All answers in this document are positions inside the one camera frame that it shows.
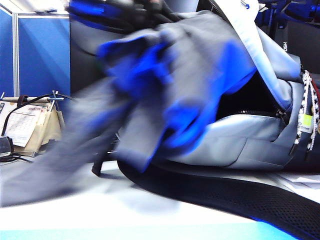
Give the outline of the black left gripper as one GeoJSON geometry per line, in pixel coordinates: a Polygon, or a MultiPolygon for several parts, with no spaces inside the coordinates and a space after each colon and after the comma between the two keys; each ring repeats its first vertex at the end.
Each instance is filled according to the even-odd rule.
{"type": "Polygon", "coordinates": [[[150,20],[157,24],[176,23],[183,19],[168,6],[165,0],[134,0],[134,6],[146,11],[150,20]]]}

